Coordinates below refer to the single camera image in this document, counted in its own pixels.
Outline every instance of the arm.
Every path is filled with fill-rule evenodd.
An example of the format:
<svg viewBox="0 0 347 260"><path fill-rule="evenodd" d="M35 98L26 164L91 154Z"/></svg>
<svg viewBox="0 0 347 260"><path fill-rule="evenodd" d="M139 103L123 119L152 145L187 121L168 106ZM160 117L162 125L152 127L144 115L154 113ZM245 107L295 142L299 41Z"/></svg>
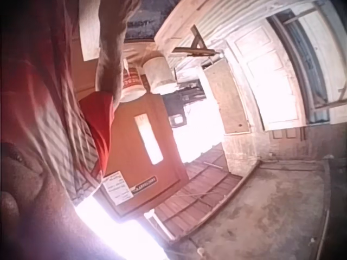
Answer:
<svg viewBox="0 0 347 260"><path fill-rule="evenodd" d="M96 90L113 96L113 110L119 104L123 86L123 44L128 19L140 0L101 0L100 56L97 67Z"/></svg>

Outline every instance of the concrete floor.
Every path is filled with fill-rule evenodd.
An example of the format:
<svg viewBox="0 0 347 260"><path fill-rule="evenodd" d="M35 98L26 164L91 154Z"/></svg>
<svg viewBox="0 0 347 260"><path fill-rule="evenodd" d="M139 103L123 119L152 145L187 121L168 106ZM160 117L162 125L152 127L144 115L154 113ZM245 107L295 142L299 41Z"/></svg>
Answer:
<svg viewBox="0 0 347 260"><path fill-rule="evenodd" d="M180 255L170 259L200 260L197 247L210 260L309 259L322 226L324 168L288 162L264 169L278 168L272 165L258 168L211 221L174 245Z"/></svg>

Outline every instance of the person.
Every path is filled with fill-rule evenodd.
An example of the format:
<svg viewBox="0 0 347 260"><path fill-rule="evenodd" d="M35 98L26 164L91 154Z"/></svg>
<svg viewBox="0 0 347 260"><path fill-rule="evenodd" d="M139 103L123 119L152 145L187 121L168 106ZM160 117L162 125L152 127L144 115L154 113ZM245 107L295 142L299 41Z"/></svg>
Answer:
<svg viewBox="0 0 347 260"><path fill-rule="evenodd" d="M96 92L77 102L70 43L78 0L2 3L1 238L8 259L120 259L78 217L100 186L139 0L101 0Z"/></svg>

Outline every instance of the white bucket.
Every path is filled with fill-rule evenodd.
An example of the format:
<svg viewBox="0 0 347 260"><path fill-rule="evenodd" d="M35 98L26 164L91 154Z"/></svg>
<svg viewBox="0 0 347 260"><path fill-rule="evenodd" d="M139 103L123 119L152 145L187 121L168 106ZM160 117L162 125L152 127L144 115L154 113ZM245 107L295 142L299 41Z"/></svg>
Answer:
<svg viewBox="0 0 347 260"><path fill-rule="evenodd" d="M156 57L148 60L143 65L143 69L151 86L152 93L165 95L176 91L176 80L164 57Z"/></svg>
<svg viewBox="0 0 347 260"><path fill-rule="evenodd" d="M146 94L141 77L135 66L129 65L128 72L123 70L123 89L120 102L130 102Z"/></svg>

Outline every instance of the label sticker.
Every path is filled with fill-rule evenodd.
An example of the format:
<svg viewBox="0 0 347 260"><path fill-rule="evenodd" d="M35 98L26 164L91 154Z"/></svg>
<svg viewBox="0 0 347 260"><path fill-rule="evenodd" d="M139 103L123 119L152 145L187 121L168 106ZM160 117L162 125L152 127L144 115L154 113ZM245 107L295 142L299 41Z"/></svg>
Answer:
<svg viewBox="0 0 347 260"><path fill-rule="evenodd" d="M116 206L134 197L120 171L107 176L104 187Z"/></svg>
<svg viewBox="0 0 347 260"><path fill-rule="evenodd" d="M157 177L153 176L151 178L149 178L148 180L143 181L142 183L135 185L134 187L130 188L131 193L133 195L139 193L140 191L143 191L144 189L148 188L149 186L153 185L154 183L156 183Z"/></svg>

